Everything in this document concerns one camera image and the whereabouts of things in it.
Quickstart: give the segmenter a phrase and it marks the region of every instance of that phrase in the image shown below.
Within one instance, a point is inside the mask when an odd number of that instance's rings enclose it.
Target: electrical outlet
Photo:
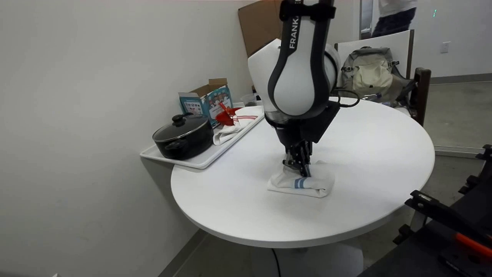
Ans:
[[[449,52],[449,44],[450,44],[450,41],[443,41],[440,54],[447,54]]]

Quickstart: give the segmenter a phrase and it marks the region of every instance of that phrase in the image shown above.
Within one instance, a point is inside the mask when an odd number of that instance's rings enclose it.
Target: tabletop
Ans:
[[[335,177],[324,198],[267,191],[284,147],[264,120],[206,171],[175,166],[172,194],[197,226],[220,238],[307,248],[384,224],[426,184],[435,161],[432,140],[417,121],[372,101],[340,109],[317,151]]]

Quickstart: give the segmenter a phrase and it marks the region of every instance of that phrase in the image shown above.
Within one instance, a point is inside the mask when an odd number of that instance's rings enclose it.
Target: floor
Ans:
[[[484,143],[492,143],[492,80],[432,83],[424,126],[437,149],[477,152]],[[460,198],[458,189],[464,184],[467,175],[478,174],[481,166],[483,163],[475,158],[438,155],[424,192],[440,198],[446,204],[454,203]],[[410,215],[412,212],[407,208],[401,208],[383,228],[344,241],[344,244],[361,248],[364,268],[370,266],[395,248],[392,238],[398,234],[398,228],[409,221]],[[329,248],[317,248],[315,251],[329,252]],[[280,263],[283,261],[280,266],[287,272],[289,254],[280,251],[278,255]],[[212,235],[204,235],[184,266],[174,274],[174,277],[255,275],[277,275],[271,249],[240,246]]]

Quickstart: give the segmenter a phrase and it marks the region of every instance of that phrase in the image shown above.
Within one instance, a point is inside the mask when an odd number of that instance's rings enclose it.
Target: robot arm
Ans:
[[[324,51],[334,0],[283,0],[283,37],[249,57],[266,120],[286,146],[286,166],[311,177],[309,157],[338,112],[329,101],[337,63]]]

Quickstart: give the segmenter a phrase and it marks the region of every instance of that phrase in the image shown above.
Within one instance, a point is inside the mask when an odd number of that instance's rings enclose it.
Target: white tray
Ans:
[[[209,149],[206,149],[200,155],[192,157],[189,160],[166,158],[166,157],[163,157],[163,154],[158,151],[158,147],[155,144],[141,151],[140,157],[163,161],[163,163],[181,164],[181,166],[188,166],[188,167],[206,169],[217,158],[220,158],[220,155],[227,152],[227,149],[232,147],[240,138],[243,138],[252,127],[255,127],[263,118],[264,118],[264,112],[260,112],[260,115],[252,123],[249,123],[244,129],[241,129],[234,138],[231,138],[229,141],[218,144],[218,146],[212,144]]]

